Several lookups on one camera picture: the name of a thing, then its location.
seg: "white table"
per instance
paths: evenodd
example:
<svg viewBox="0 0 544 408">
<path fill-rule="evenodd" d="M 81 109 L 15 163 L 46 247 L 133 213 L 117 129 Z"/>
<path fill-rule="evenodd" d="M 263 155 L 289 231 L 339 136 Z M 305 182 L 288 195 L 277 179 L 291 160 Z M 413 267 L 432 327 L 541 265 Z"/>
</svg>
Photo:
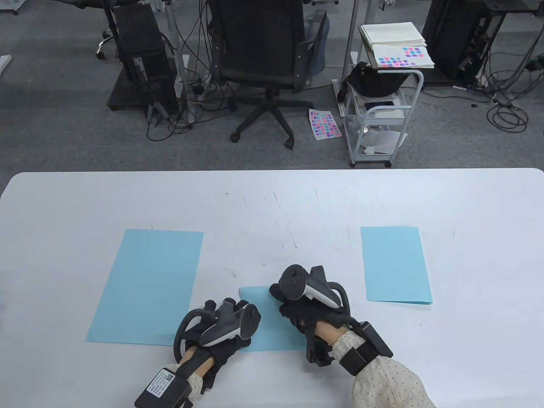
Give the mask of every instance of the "white table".
<svg viewBox="0 0 544 408">
<path fill-rule="evenodd" d="M 0 200 L 0 406 L 131 407 L 173 362 L 84 341 L 126 228 L 205 232 L 192 306 L 323 264 L 438 406 L 542 406 L 543 201 L 535 169 L 17 175 Z M 433 305 L 366 300 L 363 225 L 419 227 Z M 197 407 L 348 408 L 351 383 L 300 352 L 238 353 Z"/>
</svg>

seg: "light blue sheet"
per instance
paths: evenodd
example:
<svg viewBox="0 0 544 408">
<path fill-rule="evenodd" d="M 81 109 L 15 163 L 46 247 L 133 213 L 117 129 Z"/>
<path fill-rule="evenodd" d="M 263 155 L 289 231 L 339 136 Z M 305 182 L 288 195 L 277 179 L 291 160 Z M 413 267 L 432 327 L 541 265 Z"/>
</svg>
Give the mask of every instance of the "light blue sheet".
<svg viewBox="0 0 544 408">
<path fill-rule="evenodd" d="M 87 341 L 173 345 L 202 239 L 202 232 L 126 230 Z"/>
<path fill-rule="evenodd" d="M 268 286 L 240 288 L 240 299 L 253 303 L 261 314 L 251 345 L 242 351 L 306 350 L 306 338 L 280 314 L 281 303 L 272 297 Z"/>
<path fill-rule="evenodd" d="M 423 248 L 416 227 L 362 227 L 367 299 L 432 303 Z"/>
</svg>

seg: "paper stack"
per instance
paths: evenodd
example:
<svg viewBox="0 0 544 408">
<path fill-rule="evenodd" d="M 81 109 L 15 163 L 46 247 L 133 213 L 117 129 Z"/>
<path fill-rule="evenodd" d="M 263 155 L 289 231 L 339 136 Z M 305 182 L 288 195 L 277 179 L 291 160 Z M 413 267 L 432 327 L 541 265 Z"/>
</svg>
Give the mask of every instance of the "paper stack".
<svg viewBox="0 0 544 408">
<path fill-rule="evenodd" d="M 374 50 L 374 45 L 395 45 L 399 47 L 425 47 L 425 39 L 411 22 L 390 24 L 366 24 L 361 34 Z"/>
<path fill-rule="evenodd" d="M 434 68 L 425 39 L 411 23 L 367 24 L 360 27 L 378 66 L 384 68 Z"/>
</svg>

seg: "computer tower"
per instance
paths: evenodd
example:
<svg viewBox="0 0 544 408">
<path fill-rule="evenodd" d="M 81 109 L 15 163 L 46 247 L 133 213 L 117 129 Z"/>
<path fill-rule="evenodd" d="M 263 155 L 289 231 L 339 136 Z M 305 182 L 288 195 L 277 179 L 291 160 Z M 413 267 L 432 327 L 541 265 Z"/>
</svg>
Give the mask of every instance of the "computer tower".
<svg viewBox="0 0 544 408">
<path fill-rule="evenodd" d="M 429 55 L 449 79 L 474 83 L 506 12 L 497 0 L 433 0 L 423 28 Z"/>
<path fill-rule="evenodd" d="M 140 99 L 143 111 L 147 113 L 149 105 L 159 102 L 169 114 L 178 113 L 175 64 L 166 55 L 151 6 L 141 3 L 118 5 L 112 11 L 126 78 L 134 85 L 134 94 Z"/>
</svg>

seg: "black glove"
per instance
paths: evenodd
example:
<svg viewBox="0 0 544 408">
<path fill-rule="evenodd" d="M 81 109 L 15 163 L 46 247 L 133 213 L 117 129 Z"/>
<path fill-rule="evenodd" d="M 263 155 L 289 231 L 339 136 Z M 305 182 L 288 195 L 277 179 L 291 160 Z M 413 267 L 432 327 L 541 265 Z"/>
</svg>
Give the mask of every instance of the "black glove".
<svg viewBox="0 0 544 408">
<path fill-rule="evenodd" d="M 240 302 L 236 303 L 236 301 L 231 298 L 226 298 L 224 301 L 228 301 L 234 305 L 235 313 L 248 304 L 248 302 L 245 300 L 241 300 Z M 215 302 L 213 300 L 208 300 L 206 301 L 204 309 L 213 312 L 215 310 L 215 307 Z M 217 372 L 222 366 L 227 363 L 227 360 L 234 353 L 236 353 L 241 348 L 247 347 L 251 344 L 250 338 L 247 340 L 242 340 L 239 336 L 235 336 L 235 338 L 224 340 L 221 343 L 215 344 L 213 346 L 202 347 L 199 344 L 202 333 L 204 333 L 214 324 L 214 321 L 202 318 L 200 322 L 187 330 L 183 335 L 183 338 L 185 339 L 185 351 L 187 351 L 190 347 L 197 346 L 199 348 L 206 349 L 213 356 L 213 367 L 203 377 L 204 386 L 202 388 L 202 392 L 204 392 L 204 388 L 212 387 Z"/>
<path fill-rule="evenodd" d="M 278 283 L 270 286 L 270 294 L 283 303 L 280 306 L 281 315 L 291 320 L 293 326 L 301 333 L 305 333 L 305 328 L 315 328 L 317 322 L 327 322 L 338 329 L 349 316 L 342 307 L 333 309 L 319 300 L 308 299 L 306 296 L 298 300 L 289 300 L 281 292 Z"/>
</svg>

